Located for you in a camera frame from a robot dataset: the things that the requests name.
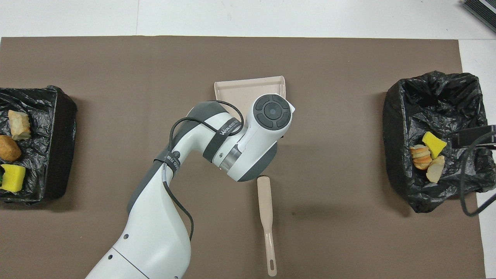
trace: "black plastic bag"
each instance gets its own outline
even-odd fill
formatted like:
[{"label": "black plastic bag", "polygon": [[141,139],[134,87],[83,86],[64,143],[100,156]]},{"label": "black plastic bag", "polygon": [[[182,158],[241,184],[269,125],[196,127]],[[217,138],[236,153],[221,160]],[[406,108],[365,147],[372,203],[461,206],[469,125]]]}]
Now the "black plastic bag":
[{"label": "black plastic bag", "polygon": [[[454,148],[449,134],[487,124],[476,76],[433,71],[399,80],[388,90],[382,113],[386,170],[391,186],[415,212],[431,212],[458,194],[460,158],[466,148]],[[426,171],[413,166],[408,148],[423,144],[426,132],[448,143],[441,152],[445,166],[437,184],[427,179]],[[494,189],[496,172],[492,152],[479,148],[468,162],[465,193]]]},{"label": "black plastic bag", "polygon": [[29,115],[31,138],[18,140],[19,160],[2,164],[26,167],[22,190],[0,189],[0,201],[32,204],[64,195],[76,133],[76,104],[55,86],[43,89],[0,88],[0,135],[10,136],[8,111]]}]

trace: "yellow object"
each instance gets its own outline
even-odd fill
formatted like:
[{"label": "yellow object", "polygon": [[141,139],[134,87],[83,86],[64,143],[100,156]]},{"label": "yellow object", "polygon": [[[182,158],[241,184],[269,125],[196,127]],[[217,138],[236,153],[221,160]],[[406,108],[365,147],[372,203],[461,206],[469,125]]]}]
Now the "yellow object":
[{"label": "yellow object", "polygon": [[26,168],[17,165],[2,164],[2,168],[5,170],[2,176],[2,184],[0,189],[7,190],[9,192],[19,192],[22,189],[22,182],[24,181],[24,176],[26,175]]},{"label": "yellow object", "polygon": [[432,159],[436,159],[439,153],[441,153],[442,149],[447,144],[444,141],[438,139],[431,132],[425,133],[422,141],[427,145],[427,147],[429,147]]}]

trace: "food item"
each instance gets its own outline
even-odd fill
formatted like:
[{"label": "food item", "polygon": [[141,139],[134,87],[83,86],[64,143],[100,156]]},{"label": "food item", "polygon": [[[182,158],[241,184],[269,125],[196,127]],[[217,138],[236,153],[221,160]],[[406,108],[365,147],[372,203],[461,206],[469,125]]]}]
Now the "food item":
[{"label": "food item", "polygon": [[431,152],[425,145],[418,144],[410,147],[410,153],[412,154],[413,164],[418,169],[426,170],[432,162]]},{"label": "food item", "polygon": [[5,173],[2,176],[2,184],[0,189],[7,190],[9,192],[19,192],[22,189],[22,182],[24,181],[24,176],[26,175],[26,168],[17,165],[2,164],[2,168]]},{"label": "food item", "polygon": [[437,183],[441,178],[442,170],[444,169],[444,156],[438,156],[434,159],[427,169],[427,179],[429,181]]},{"label": "food item", "polygon": [[429,148],[429,150],[431,151],[432,159],[436,159],[439,153],[441,153],[441,151],[447,144],[446,142],[438,139],[431,132],[427,132],[424,134],[424,137],[422,138],[422,142],[425,143]]},{"label": "food item", "polygon": [[0,158],[6,161],[15,161],[21,156],[21,150],[9,136],[0,136]]},{"label": "food item", "polygon": [[31,137],[29,117],[23,112],[8,111],[8,122],[13,140],[27,140]]}]

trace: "white robotic arm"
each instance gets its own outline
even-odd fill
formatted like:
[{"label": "white robotic arm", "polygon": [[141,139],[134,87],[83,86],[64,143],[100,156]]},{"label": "white robotic arm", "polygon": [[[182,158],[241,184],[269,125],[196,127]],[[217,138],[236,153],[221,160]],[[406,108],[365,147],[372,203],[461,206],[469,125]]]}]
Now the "white robotic arm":
[{"label": "white robotic arm", "polygon": [[247,127],[219,103],[202,102],[172,142],[157,156],[127,206],[129,218],[119,240],[92,269],[87,279],[179,279],[191,256],[187,230],[165,187],[188,154],[197,150],[235,181],[256,178],[277,151],[295,108],[277,94],[259,97],[247,116]]}]

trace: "brown mat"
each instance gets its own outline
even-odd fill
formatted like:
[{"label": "brown mat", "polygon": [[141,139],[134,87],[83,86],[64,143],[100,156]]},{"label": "brown mat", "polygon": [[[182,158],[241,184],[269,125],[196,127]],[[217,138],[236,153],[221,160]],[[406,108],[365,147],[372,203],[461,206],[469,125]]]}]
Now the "brown mat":
[{"label": "brown mat", "polygon": [[[384,92],[432,70],[461,72],[457,41],[2,38],[1,87],[56,85],[79,111],[66,195],[0,206],[0,278],[85,277],[120,236],[174,121],[213,99],[215,81],[275,75],[297,109],[264,171],[278,278],[484,277],[478,218],[457,200],[413,213],[387,180]],[[195,153],[171,188],[195,220],[184,278],[269,278],[255,181]]]}]

